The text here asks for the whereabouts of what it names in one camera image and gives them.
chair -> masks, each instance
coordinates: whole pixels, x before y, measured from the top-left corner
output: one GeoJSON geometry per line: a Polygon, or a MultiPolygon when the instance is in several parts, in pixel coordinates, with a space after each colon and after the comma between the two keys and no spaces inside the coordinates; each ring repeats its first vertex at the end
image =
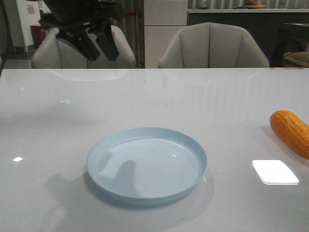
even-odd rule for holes
{"type": "Polygon", "coordinates": [[[87,60],[68,44],[56,38],[58,29],[52,29],[31,61],[33,69],[131,69],[135,68],[135,57],[120,28],[112,26],[112,34],[119,51],[115,61],[109,61],[95,42],[95,35],[89,34],[101,55],[96,61],[87,60]]]}
{"type": "Polygon", "coordinates": [[[309,68],[309,52],[286,52],[283,58],[284,67],[309,68]]]}
{"type": "Polygon", "coordinates": [[[244,28],[201,23],[180,30],[158,68],[255,68],[269,61],[244,28]]]}

corn cob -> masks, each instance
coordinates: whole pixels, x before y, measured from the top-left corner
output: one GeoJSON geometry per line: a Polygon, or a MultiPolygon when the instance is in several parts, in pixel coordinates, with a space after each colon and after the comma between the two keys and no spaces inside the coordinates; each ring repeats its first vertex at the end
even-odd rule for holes
{"type": "Polygon", "coordinates": [[[309,160],[309,126],[296,114],[278,110],[270,117],[270,126],[295,153],[309,160]]]}

light blue plate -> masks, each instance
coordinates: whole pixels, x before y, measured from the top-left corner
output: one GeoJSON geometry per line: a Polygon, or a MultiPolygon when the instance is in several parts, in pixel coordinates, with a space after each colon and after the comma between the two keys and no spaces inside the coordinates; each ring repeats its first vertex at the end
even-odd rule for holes
{"type": "Polygon", "coordinates": [[[207,158],[189,136],[164,128],[125,130],[91,150],[91,178],[117,200],[137,205],[173,202],[203,176],[207,158]]]}

white cabinet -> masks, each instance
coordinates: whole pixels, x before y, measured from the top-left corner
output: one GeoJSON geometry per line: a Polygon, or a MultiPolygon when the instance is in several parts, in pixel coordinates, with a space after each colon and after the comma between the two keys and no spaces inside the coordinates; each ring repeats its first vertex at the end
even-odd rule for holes
{"type": "Polygon", "coordinates": [[[157,68],[176,32],[187,25],[188,0],[144,0],[145,68],[157,68]]]}

glossy table surface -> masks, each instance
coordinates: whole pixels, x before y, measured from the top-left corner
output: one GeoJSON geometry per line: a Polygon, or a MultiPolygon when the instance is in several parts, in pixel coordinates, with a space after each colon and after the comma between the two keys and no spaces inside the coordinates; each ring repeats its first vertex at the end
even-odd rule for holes
{"type": "Polygon", "coordinates": [[[269,117],[286,109],[309,123],[308,87],[308,69],[4,70],[0,231],[307,231],[309,161],[269,117]],[[207,169],[191,193],[135,207],[94,184],[91,149],[138,127],[176,130],[204,148],[207,169]],[[299,182],[266,185],[253,160],[281,160],[299,182]]]}

